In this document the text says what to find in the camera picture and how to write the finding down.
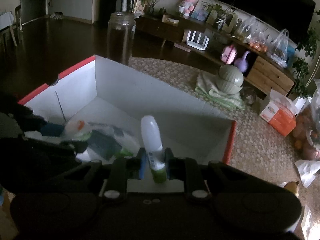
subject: baseboard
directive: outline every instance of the baseboard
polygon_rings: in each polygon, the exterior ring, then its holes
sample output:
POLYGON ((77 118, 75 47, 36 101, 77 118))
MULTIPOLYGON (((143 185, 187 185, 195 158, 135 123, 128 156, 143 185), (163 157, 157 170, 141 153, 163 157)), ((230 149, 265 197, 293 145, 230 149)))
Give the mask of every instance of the baseboard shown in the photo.
POLYGON ((91 24, 91 20, 87 20, 87 19, 82 19, 82 18, 77 18, 77 17, 71 17, 71 16, 62 16, 63 19, 67 19, 67 20, 74 20, 74 21, 78 21, 78 22, 83 22, 83 23, 88 23, 91 24))

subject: dark floor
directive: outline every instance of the dark floor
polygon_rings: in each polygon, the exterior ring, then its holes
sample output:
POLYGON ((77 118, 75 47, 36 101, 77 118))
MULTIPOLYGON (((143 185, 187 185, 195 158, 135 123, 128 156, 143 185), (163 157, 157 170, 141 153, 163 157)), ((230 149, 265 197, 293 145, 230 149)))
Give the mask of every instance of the dark floor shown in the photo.
MULTIPOLYGON (((211 61, 187 53, 145 33, 136 32, 133 57, 159 58, 215 71, 211 61)), ((0 91, 27 95, 43 83, 52 84, 58 73, 94 54, 106 56, 107 30, 72 20, 43 18, 23 26, 23 43, 8 40, 0 46, 0 91)))

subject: glue bottle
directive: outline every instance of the glue bottle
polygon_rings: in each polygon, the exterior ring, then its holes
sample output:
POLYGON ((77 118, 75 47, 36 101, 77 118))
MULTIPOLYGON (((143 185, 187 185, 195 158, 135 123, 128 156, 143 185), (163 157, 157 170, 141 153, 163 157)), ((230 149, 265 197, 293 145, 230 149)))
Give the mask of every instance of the glue bottle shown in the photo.
POLYGON ((167 180, 164 151, 159 127, 153 116, 146 115, 141 119, 141 134, 153 180, 155 183, 163 183, 167 180))

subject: tv stand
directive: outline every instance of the tv stand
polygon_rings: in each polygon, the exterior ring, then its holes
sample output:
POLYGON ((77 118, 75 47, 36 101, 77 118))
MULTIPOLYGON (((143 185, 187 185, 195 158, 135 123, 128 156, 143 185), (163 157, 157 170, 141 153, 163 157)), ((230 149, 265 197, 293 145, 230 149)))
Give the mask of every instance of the tv stand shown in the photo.
POLYGON ((164 39, 163 45, 167 40, 172 41, 222 66, 225 64, 220 60, 222 51, 214 50, 214 48, 207 48, 201 51, 185 43, 188 30, 204 33, 206 29, 209 29, 215 35, 228 39, 229 43, 232 43, 236 47, 238 56, 241 56, 246 50, 252 52, 248 60, 248 70, 244 73, 244 79, 254 87, 265 94, 270 93, 271 89, 274 89, 285 96, 288 96, 294 88, 295 82, 292 74, 287 69, 281 68, 276 62, 267 57, 265 53, 259 52, 248 44, 232 37, 229 33, 218 31, 211 25, 197 19, 172 15, 168 15, 168 17, 179 18, 179 23, 172 25, 164 23, 158 18, 143 15, 136 19, 136 28, 164 39))

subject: black tv screen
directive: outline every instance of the black tv screen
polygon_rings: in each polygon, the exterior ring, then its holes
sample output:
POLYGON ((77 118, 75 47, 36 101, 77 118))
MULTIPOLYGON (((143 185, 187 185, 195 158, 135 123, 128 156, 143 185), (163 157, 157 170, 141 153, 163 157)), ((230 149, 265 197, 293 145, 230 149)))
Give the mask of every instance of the black tv screen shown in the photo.
POLYGON ((316 3, 313 0, 219 0, 243 10, 278 31, 287 29, 298 43, 306 35, 316 3))

